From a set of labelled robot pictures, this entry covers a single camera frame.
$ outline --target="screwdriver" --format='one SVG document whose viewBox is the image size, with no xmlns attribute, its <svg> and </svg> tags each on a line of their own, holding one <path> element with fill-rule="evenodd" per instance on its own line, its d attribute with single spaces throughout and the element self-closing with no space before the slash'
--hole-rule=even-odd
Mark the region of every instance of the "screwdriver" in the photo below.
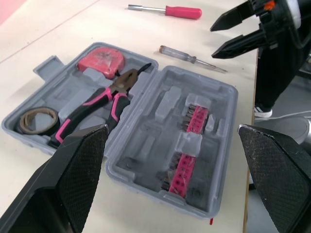
<svg viewBox="0 0 311 233">
<path fill-rule="evenodd" d="M 202 11 L 199 8 L 189 8 L 189 7 L 170 7 L 166 6 L 165 9 L 154 8 L 154 7 L 144 7 L 139 5 L 128 5 L 128 9 L 136 11 L 154 11 L 159 13 L 164 13 L 166 16 L 174 16 L 178 18 L 190 18 L 198 19 L 202 15 Z"/>
<path fill-rule="evenodd" d="M 178 58 L 178 59 L 183 60 L 183 61 L 191 62 L 193 64 L 194 63 L 203 64 L 203 65 L 205 65 L 207 67 L 211 67 L 213 69 L 217 69 L 217 70 L 220 70 L 222 72 L 227 72 L 225 69 L 221 69 L 221 68 L 219 68 L 217 66 L 214 66 L 214 65 L 212 65 L 210 63 L 198 60 L 198 59 L 196 59 L 195 56 L 192 57 L 192 56 L 190 56 L 189 54 L 187 54 L 185 52 L 174 50 L 174 49 L 166 47 L 164 45 L 160 46 L 159 51 L 160 51 L 160 53 L 168 55 L 170 57 L 175 57 L 175 58 Z"/>
</svg>

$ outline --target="person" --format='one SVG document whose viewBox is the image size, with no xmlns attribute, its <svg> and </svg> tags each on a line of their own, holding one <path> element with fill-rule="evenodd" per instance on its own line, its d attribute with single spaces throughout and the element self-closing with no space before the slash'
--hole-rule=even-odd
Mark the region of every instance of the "person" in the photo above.
<svg viewBox="0 0 311 233">
<path fill-rule="evenodd" d="M 298 29 L 300 38 L 304 39 L 310 33 L 311 21 L 302 20 Z M 263 48 L 258 58 L 255 117 L 270 117 L 272 107 L 281 93 L 306 61 L 311 50 L 309 41 L 302 49 L 298 49 L 286 31 L 278 35 L 278 47 L 275 49 Z"/>
</svg>

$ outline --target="pliers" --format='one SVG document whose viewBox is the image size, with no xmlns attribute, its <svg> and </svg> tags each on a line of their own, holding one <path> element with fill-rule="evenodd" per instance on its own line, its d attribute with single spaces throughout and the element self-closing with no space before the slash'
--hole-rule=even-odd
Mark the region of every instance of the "pliers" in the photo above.
<svg viewBox="0 0 311 233">
<path fill-rule="evenodd" d="M 117 125 L 123 109 L 130 104 L 127 96 L 128 91 L 134 86 L 141 72 L 151 66 L 151 63 L 144 65 L 139 70 L 131 69 L 119 76 L 109 87 L 101 87 L 87 99 L 82 105 L 75 109 L 64 121 L 58 131 L 51 137 L 50 145 L 58 147 L 66 136 L 71 134 L 79 123 L 97 109 L 105 106 L 113 100 L 112 109 L 106 122 L 111 132 Z"/>
</svg>

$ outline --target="table surface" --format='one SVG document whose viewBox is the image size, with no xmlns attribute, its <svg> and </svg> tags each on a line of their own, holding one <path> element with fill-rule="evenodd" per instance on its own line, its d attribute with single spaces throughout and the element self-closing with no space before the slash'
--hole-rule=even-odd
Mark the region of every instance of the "table surface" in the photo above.
<svg viewBox="0 0 311 233">
<path fill-rule="evenodd" d="M 239 26 L 211 33 L 211 25 L 223 12 L 243 0 L 136 0 L 153 7 L 201 8 L 199 20 L 127 10 L 125 0 L 28 0 L 0 26 L 0 119 L 13 111 L 43 84 L 32 72 L 51 55 L 64 64 L 90 44 L 103 41 L 155 59 L 159 69 L 173 65 L 235 86 L 239 92 L 235 128 L 250 124 L 257 52 L 230 60 L 210 56 L 222 43 L 254 31 L 254 17 Z M 221 68 L 222 74 L 159 54 L 160 45 L 186 51 Z M 0 216 L 49 156 L 0 131 Z M 241 233 L 247 181 L 247 162 L 235 132 L 219 214 L 212 226 L 156 203 L 113 182 L 102 170 L 84 232 L 90 233 Z"/>
</svg>

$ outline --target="sneaker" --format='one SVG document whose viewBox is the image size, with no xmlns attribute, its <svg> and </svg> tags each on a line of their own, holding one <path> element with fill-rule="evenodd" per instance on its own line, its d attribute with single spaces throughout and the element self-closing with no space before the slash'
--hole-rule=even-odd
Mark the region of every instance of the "sneaker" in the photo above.
<svg viewBox="0 0 311 233">
<path fill-rule="evenodd" d="M 265 108 L 261 104 L 255 104 L 255 117 L 268 118 L 272 116 L 272 109 Z"/>
</svg>

